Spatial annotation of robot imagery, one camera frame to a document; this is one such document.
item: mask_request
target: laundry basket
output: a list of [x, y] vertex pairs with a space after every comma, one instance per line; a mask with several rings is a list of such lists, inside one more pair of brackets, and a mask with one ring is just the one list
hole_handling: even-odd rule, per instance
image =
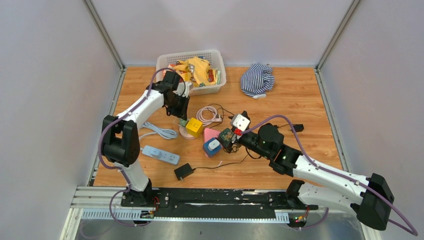
[[[227, 83], [225, 67], [223, 57], [218, 50], [202, 50], [202, 51], [186, 51], [172, 54], [161, 55], [157, 58], [156, 70], [168, 67], [169, 64], [176, 64], [178, 60], [185, 61], [193, 57], [203, 57], [210, 63], [211, 69], [218, 69], [221, 71], [219, 84], [212, 86], [200, 86], [194, 87], [190, 91], [190, 95], [201, 95], [201, 94], [214, 94], [217, 93], [222, 86]], [[156, 75], [156, 82], [162, 81], [162, 73]]]

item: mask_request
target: white wall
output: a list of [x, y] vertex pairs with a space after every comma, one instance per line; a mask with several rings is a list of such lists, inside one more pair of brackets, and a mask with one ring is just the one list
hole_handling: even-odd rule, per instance
[[0, 238], [58, 239], [118, 68], [81, 0], [0, 1]]
[[225, 64], [315, 65], [352, 0], [93, 0], [125, 64], [217, 49]]
[[384, 240], [424, 235], [423, 9], [423, 1], [362, 1], [322, 70], [350, 169], [383, 175], [421, 235], [389, 223]]

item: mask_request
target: robotic arm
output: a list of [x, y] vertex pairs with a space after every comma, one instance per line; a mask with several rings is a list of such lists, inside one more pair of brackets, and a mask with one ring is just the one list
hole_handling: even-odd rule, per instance
[[140, 154], [138, 130], [156, 110], [162, 107], [166, 108], [166, 115], [187, 120], [189, 91], [193, 88], [193, 84], [180, 82], [180, 79], [177, 73], [167, 71], [162, 81], [152, 84], [150, 93], [146, 90], [127, 110], [117, 116], [108, 115], [103, 119], [102, 131], [116, 119], [125, 116], [106, 132], [101, 152], [109, 162], [125, 172], [127, 181], [131, 183], [130, 191], [140, 202], [147, 203], [151, 199], [152, 183], [138, 161]]
[[386, 229], [391, 207], [366, 188], [368, 186], [393, 203], [393, 194], [382, 176], [373, 173], [366, 177], [326, 165], [283, 144], [284, 136], [276, 126], [267, 123], [254, 133], [248, 130], [250, 122], [246, 111], [232, 118], [232, 129], [225, 129], [218, 137], [226, 152], [231, 152], [233, 145], [244, 146], [268, 159], [269, 166], [279, 174], [327, 187], [293, 180], [285, 193], [291, 205], [319, 205], [341, 210], [356, 215], [370, 228]]

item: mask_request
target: pink object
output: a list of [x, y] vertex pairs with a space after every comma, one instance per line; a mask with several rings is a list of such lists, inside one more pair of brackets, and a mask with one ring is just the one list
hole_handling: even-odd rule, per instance
[[210, 129], [210, 128], [205, 128], [203, 130], [203, 143], [206, 143], [211, 138], [217, 138], [220, 135], [220, 133], [221, 133], [220, 131], [213, 130], [213, 129]]

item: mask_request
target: wood grain surface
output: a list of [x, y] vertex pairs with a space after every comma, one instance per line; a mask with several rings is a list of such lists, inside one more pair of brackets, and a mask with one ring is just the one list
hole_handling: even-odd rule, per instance
[[[241, 75], [247, 69], [247, 67], [225, 68], [226, 85], [218, 93], [191, 96], [188, 104], [188, 117], [196, 117], [196, 112], [200, 108], [212, 103], [220, 104], [234, 114], [246, 110], [252, 121], [250, 126], [275, 114], [285, 115], [294, 124], [304, 124], [304, 131], [299, 132], [298, 135], [306, 152], [312, 158], [341, 169], [314, 70], [312, 68], [275, 67], [273, 69], [275, 76], [273, 89], [267, 92], [267, 97], [253, 99], [243, 94], [240, 87]], [[129, 67], [127, 69], [115, 115], [127, 109], [143, 94], [154, 71], [154, 67]], [[224, 122], [214, 129], [222, 131], [229, 128], [230, 120], [227, 116], [229, 114], [225, 113]], [[157, 110], [148, 119], [158, 127], [174, 129], [178, 132], [178, 126], [173, 124], [174, 120], [176, 123], [178, 122], [175, 117], [166, 116], [164, 108]], [[282, 118], [272, 119], [271, 123], [279, 126], [286, 124]], [[280, 128], [280, 132], [284, 134], [284, 143], [299, 149], [289, 128], [289, 126]], [[141, 136], [148, 132], [151, 130], [143, 128], [138, 134]], [[236, 153], [228, 154], [221, 151], [214, 157], [208, 158], [202, 150], [202, 144], [203, 137], [186, 140], [178, 136], [176, 139], [165, 140], [154, 134], [142, 138], [140, 141], [142, 147], [149, 145], [180, 155], [179, 163], [175, 166], [140, 154], [141, 166], [151, 179], [153, 187], [286, 189], [292, 181], [291, 177], [274, 172], [268, 166], [268, 160], [264, 158], [251, 159], [250, 157], [247, 157], [241, 164], [231, 164], [217, 169], [197, 169], [184, 181], [178, 181], [174, 169], [186, 163], [190, 163], [192, 168], [216, 167], [219, 164], [240, 162], [246, 156], [246, 150], [241, 147]], [[108, 170], [100, 165], [94, 185], [125, 186], [125, 181], [116, 170]]]

